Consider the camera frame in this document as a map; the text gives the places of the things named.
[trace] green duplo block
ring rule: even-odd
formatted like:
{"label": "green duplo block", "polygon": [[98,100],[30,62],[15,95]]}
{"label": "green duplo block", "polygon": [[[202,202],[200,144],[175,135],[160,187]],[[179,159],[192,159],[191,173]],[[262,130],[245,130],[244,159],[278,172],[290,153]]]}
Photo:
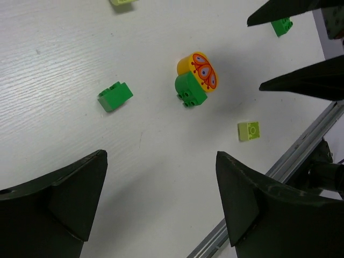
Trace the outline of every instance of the green duplo block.
{"label": "green duplo block", "polygon": [[184,102],[183,104],[186,108],[199,106],[207,99],[206,93],[191,71],[178,76],[175,87],[178,98]]}
{"label": "green duplo block", "polygon": [[292,21],[290,21],[289,18],[272,21],[271,24],[274,27],[274,30],[278,37],[286,34],[292,27]]}
{"label": "green duplo block", "polygon": [[98,95],[98,101],[106,112],[111,112],[133,96],[126,83],[116,82]]}
{"label": "green duplo block", "polygon": [[239,123],[240,141],[249,141],[260,137],[259,122]]}

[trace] lime green lego brick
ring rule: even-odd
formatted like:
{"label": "lime green lego brick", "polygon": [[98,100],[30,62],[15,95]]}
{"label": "lime green lego brick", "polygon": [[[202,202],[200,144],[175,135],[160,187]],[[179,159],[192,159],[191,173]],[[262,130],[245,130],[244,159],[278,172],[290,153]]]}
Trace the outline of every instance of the lime green lego brick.
{"label": "lime green lego brick", "polygon": [[240,141],[250,141],[260,137],[259,122],[239,123]]}
{"label": "lime green lego brick", "polygon": [[134,1],[137,1],[137,0],[111,0],[111,3],[114,5],[121,5],[121,4],[128,4]]}

